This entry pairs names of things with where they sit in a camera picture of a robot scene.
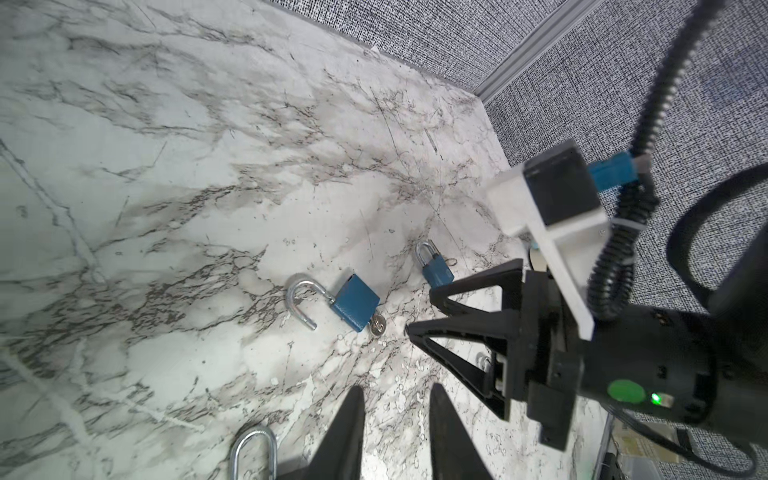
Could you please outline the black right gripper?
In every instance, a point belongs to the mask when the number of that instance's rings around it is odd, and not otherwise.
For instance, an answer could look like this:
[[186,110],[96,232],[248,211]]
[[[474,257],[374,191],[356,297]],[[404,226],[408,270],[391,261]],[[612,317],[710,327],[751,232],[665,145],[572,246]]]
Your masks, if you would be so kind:
[[[405,333],[499,419],[510,418],[512,401],[524,403],[540,425],[538,442],[563,451],[582,375],[578,329],[554,280],[523,273],[514,259],[431,289],[430,303],[451,317],[411,323]],[[497,312],[453,299],[491,287],[501,289]]]

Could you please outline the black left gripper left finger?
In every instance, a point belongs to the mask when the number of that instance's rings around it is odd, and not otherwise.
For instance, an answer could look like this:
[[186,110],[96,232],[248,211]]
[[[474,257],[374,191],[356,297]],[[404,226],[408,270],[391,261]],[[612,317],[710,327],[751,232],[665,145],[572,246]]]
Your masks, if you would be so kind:
[[305,478],[360,479],[364,426],[364,391],[360,386],[353,386],[307,466]]

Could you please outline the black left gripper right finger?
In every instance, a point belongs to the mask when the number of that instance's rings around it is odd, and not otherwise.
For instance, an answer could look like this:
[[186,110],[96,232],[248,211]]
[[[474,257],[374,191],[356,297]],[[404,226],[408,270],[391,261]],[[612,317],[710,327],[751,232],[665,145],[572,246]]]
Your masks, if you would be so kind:
[[430,393],[429,436],[434,479],[492,479],[440,383]]

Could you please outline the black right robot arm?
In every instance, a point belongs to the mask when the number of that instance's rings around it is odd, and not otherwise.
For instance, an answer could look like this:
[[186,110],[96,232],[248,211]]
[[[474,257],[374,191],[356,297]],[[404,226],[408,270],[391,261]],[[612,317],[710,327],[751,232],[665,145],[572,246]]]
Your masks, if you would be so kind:
[[520,260],[433,289],[430,300],[442,317],[410,324],[409,340],[497,417],[525,403],[546,446],[566,446],[578,397],[767,442],[765,231],[708,314],[631,305],[588,340],[553,277]]

